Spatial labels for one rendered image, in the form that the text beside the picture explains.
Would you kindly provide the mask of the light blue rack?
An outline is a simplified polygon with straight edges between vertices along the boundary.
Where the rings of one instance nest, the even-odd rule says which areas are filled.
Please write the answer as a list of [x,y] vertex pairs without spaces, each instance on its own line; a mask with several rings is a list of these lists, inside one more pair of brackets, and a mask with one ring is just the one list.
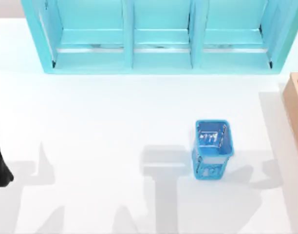
[[20,0],[47,74],[278,74],[298,0]]

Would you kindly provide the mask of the blue basket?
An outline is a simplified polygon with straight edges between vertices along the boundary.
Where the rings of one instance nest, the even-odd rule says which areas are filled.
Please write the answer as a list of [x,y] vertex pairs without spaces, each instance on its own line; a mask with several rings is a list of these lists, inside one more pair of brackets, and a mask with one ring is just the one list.
[[230,124],[224,119],[201,119],[195,123],[192,167],[197,180],[219,180],[234,155]]

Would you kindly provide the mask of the salmon-coloured shallow box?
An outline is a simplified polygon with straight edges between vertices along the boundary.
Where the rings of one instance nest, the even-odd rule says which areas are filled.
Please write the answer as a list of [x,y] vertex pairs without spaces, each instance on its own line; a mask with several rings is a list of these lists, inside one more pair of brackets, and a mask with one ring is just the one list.
[[282,96],[298,148],[298,72],[292,72],[290,74]]

